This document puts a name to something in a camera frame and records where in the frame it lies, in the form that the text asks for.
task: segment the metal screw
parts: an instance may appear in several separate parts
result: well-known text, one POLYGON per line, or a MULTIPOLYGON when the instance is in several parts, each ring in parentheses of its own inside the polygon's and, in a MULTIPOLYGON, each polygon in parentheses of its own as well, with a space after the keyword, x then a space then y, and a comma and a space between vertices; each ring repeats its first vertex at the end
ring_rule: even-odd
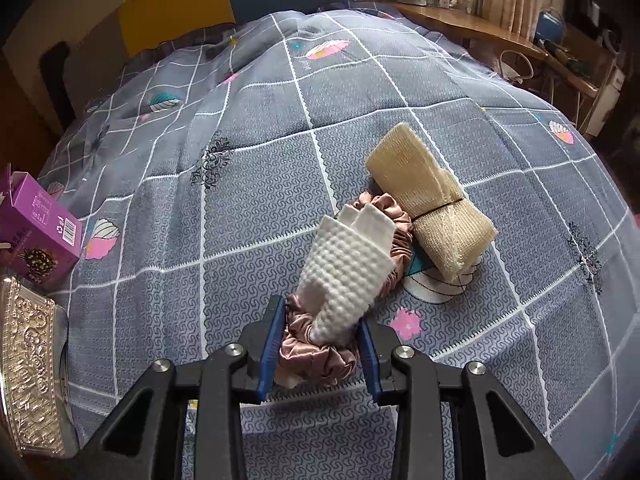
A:
POLYGON ((486 372, 486 366, 480 361, 471 361, 467 366, 473 375, 482 375, 486 372))
POLYGON ((225 346, 225 354, 236 357, 244 352, 244 347, 240 343, 231 343, 225 346))
POLYGON ((401 359, 410 359, 415 355, 415 350, 407 345, 396 347, 396 355, 401 359))
POLYGON ((169 362, 169 359, 156 359, 151 363, 151 368, 155 372, 162 373, 171 368, 171 363, 169 362))

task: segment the beige mesh cloth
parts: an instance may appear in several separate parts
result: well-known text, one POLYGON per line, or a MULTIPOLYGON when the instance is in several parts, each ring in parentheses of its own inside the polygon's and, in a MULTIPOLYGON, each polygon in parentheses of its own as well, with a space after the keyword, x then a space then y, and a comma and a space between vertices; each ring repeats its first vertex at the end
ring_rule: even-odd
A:
POLYGON ((491 220, 465 198, 408 124, 389 130, 366 167, 409 213, 415 238, 446 281, 463 274, 497 235, 491 220))

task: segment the cardboard box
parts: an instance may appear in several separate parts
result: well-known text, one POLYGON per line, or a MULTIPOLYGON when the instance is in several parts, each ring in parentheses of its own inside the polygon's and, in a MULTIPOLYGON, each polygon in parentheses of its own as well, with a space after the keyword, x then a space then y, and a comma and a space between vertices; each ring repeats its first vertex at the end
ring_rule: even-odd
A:
POLYGON ((0 267, 52 290, 80 259, 82 225, 22 171, 0 174, 0 267))

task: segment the headboard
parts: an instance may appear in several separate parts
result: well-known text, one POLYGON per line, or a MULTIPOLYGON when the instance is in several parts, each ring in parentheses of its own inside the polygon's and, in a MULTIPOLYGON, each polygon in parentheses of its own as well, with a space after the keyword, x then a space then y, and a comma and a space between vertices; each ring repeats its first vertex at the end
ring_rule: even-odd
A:
POLYGON ((278 10, 309 11, 341 0, 129 0, 73 49, 64 82, 76 116, 108 89, 129 57, 197 28, 245 23, 278 10))

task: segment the bed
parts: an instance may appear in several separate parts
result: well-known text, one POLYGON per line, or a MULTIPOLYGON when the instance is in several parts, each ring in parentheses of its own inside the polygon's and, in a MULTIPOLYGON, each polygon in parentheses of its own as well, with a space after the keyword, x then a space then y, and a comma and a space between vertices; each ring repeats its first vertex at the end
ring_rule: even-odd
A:
MULTIPOLYGON (((322 215, 376 192, 364 158, 405 121, 499 234, 463 285, 425 265, 373 314, 437 362, 485 362, 578 480, 606 470, 640 420, 640 236, 556 108, 362 2, 194 30, 115 85, 38 180, 84 227, 52 295, 82 444, 151 361, 206 357, 294 290, 322 215)), ((389 478, 395 424, 359 369, 333 388, 276 387, 242 409, 248 476, 389 478)))

